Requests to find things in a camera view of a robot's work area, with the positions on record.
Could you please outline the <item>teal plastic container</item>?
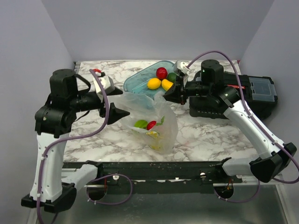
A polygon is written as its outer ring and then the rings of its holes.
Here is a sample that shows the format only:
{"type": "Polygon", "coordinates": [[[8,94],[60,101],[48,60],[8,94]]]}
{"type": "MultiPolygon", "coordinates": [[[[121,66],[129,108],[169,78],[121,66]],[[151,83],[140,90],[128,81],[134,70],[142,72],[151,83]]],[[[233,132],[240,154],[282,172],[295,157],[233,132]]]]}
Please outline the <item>teal plastic container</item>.
{"type": "Polygon", "coordinates": [[[124,91],[135,93],[135,94],[146,95],[151,99],[154,99],[154,96],[159,92],[162,92],[164,94],[165,90],[162,88],[162,86],[160,86],[156,90],[150,90],[147,87],[148,81],[156,77],[156,70],[160,67],[164,67],[168,73],[174,71],[173,62],[170,61],[156,62],[155,64],[148,66],[147,68],[127,78],[123,84],[124,91]]]}

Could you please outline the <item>clear plastic lemon-print bag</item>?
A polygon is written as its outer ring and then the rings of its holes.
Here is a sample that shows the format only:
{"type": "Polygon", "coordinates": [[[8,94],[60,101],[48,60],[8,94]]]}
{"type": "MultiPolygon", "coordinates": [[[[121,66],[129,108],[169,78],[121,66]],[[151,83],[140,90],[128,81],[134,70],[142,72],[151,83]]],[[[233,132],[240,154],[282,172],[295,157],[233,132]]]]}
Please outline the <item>clear plastic lemon-print bag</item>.
{"type": "Polygon", "coordinates": [[[108,99],[119,109],[130,112],[129,116],[120,119],[121,125],[129,130],[134,140],[147,145],[160,154],[168,154],[173,150],[178,135],[176,114],[159,92],[154,99],[146,95],[124,92],[121,95],[109,96],[108,99]],[[138,120],[147,122],[156,121],[157,124],[150,130],[134,127],[138,120]],[[145,133],[156,131],[159,137],[154,139],[145,133]]]}

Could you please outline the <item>green fake leaf fruit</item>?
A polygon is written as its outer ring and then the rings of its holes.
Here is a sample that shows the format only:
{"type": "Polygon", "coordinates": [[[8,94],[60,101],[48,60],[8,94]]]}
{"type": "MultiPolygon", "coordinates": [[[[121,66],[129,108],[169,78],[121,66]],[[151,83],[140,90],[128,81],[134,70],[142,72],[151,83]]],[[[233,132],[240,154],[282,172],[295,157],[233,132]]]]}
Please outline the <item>green fake leaf fruit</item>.
{"type": "Polygon", "coordinates": [[[148,125],[148,122],[146,120],[138,120],[135,122],[134,124],[134,127],[136,128],[141,128],[141,129],[147,129],[147,125],[148,125]]]}

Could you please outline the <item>red fake apple front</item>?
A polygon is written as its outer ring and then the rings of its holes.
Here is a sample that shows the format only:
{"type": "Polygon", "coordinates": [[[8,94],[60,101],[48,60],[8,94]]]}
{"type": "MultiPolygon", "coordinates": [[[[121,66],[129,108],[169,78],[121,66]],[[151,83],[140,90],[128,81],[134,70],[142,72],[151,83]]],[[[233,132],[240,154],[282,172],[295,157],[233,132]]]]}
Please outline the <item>red fake apple front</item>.
{"type": "Polygon", "coordinates": [[[156,121],[151,121],[151,122],[149,122],[149,123],[147,124],[146,129],[147,129],[147,130],[150,130],[150,129],[152,129],[156,124],[157,124],[156,121]]]}

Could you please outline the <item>yellow-green fake starfruit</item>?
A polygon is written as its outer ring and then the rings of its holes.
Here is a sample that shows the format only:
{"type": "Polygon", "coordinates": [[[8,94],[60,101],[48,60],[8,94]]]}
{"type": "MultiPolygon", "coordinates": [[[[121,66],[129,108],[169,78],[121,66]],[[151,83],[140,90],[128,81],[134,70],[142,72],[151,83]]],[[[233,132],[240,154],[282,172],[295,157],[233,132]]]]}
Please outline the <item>yellow-green fake starfruit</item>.
{"type": "Polygon", "coordinates": [[[156,132],[156,131],[148,131],[145,134],[152,137],[152,138],[154,138],[154,139],[157,139],[159,137],[159,133],[156,132]]]}

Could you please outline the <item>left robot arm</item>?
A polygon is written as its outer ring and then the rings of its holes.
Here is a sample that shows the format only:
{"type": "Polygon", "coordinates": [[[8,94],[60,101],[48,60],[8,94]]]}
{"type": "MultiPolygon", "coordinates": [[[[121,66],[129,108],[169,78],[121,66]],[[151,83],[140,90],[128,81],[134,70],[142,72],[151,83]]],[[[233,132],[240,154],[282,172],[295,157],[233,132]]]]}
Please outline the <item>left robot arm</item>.
{"type": "Polygon", "coordinates": [[[100,162],[87,161],[67,178],[62,177],[66,143],[78,112],[98,110],[104,125],[110,125],[128,116],[108,101],[108,96],[120,95],[112,79],[104,72],[93,70],[89,82],[71,69],[53,72],[50,77],[50,94],[44,106],[35,114],[38,155],[33,187],[22,198],[21,205],[57,214],[74,204],[77,192],[89,182],[103,181],[100,162]]]}

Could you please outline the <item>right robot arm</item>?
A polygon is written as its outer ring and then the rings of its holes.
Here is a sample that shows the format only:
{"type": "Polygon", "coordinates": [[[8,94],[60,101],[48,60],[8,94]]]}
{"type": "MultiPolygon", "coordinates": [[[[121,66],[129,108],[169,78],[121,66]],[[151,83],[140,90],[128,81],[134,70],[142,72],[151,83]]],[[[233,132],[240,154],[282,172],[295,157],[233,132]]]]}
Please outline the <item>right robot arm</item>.
{"type": "Polygon", "coordinates": [[[225,83],[227,74],[217,60],[201,63],[200,80],[188,81],[189,67],[185,62],[174,64],[176,81],[165,93],[167,101],[185,104],[189,98],[204,98],[208,105],[231,120],[251,142],[257,152],[256,157],[224,159],[215,171],[215,178],[221,183],[234,175],[251,175],[267,183],[288,166],[297,148],[293,143],[284,143],[274,135],[252,112],[244,101],[242,89],[225,83]]]}

